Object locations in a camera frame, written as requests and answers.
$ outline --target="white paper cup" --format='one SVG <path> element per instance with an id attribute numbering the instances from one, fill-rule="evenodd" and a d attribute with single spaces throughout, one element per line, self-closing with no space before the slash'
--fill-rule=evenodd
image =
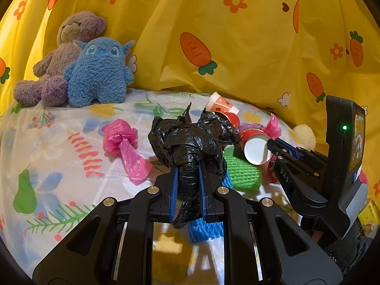
<path id="1" fill-rule="evenodd" d="M 248 162 L 253 165 L 262 165 L 269 161 L 271 152 L 267 148 L 270 139 L 259 129 L 246 129 L 240 134 L 240 146 Z"/>
<path id="2" fill-rule="evenodd" d="M 219 111 L 219 112 L 232 112 L 237 115 L 239 109 L 237 109 L 228 100 L 221 97 L 217 92 L 214 92 L 206 103 L 207 111 Z"/>

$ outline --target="metal screw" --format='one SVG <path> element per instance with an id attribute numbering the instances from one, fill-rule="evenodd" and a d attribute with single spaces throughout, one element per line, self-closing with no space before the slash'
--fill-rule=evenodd
<path id="1" fill-rule="evenodd" d="M 157 186 L 150 186 L 148 188 L 149 194 L 157 194 L 160 191 L 160 189 Z"/>
<path id="2" fill-rule="evenodd" d="M 115 200 L 112 197 L 108 197 L 105 200 L 103 200 L 103 205 L 106 207 L 110 207 L 115 203 Z"/>
<path id="3" fill-rule="evenodd" d="M 229 192 L 229 189 L 225 186 L 218 187 L 218 193 L 219 194 L 227 194 Z"/>
<path id="4" fill-rule="evenodd" d="M 273 200 L 270 198 L 264 198 L 261 203 L 266 207 L 271 207 L 273 205 Z"/>

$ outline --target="blue monster plush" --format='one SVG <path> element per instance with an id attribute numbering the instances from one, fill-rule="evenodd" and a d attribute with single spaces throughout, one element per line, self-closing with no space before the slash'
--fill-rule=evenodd
<path id="1" fill-rule="evenodd" d="M 66 67 L 68 98 L 74 107 L 84 107 L 98 99 L 100 103 L 122 103 L 132 71 L 125 66 L 125 56 L 134 41 L 122 46 L 111 38 L 97 38 L 89 43 L 74 41 L 81 53 Z"/>

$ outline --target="paper cup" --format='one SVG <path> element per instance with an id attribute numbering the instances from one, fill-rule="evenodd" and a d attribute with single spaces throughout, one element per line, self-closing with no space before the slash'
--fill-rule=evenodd
<path id="1" fill-rule="evenodd" d="M 220 111 L 214 111 L 214 112 L 217 115 L 220 115 L 222 118 L 227 119 L 236 130 L 239 130 L 240 120 L 237 115 L 235 115 L 232 112 L 220 112 Z"/>
<path id="2" fill-rule="evenodd" d="M 277 179 L 276 175 L 274 174 L 273 168 L 274 168 L 274 163 L 276 162 L 276 156 L 272 154 L 269 163 L 268 163 L 268 176 L 269 176 L 269 183 L 277 183 L 279 180 Z"/>
<path id="3" fill-rule="evenodd" d="M 269 136 L 259 129 L 246 129 L 240 134 L 240 147 L 248 162 L 262 165 L 269 161 L 271 153 L 266 146 L 269 139 Z"/>
<path id="4" fill-rule="evenodd" d="M 235 115 L 238 114 L 239 109 L 237 109 L 233 104 L 227 101 L 225 98 L 221 97 L 217 92 L 214 92 L 210 96 L 206 104 L 207 111 L 219 111 L 219 112 L 232 112 Z"/>

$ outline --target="black plastic bag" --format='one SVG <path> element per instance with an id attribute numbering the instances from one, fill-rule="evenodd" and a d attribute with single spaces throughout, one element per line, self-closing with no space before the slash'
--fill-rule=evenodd
<path id="1" fill-rule="evenodd" d="M 224 180 L 227 163 L 223 158 L 223 147 L 239 142 L 238 131 L 214 112 L 204 110 L 199 121 L 192 123 L 190 106 L 177 119 L 155 117 L 148 135 L 158 160 L 167 167 L 178 167 L 177 198 L 182 205 L 173 221 L 175 228 L 200 217 L 199 164 L 203 160 L 208 172 Z"/>

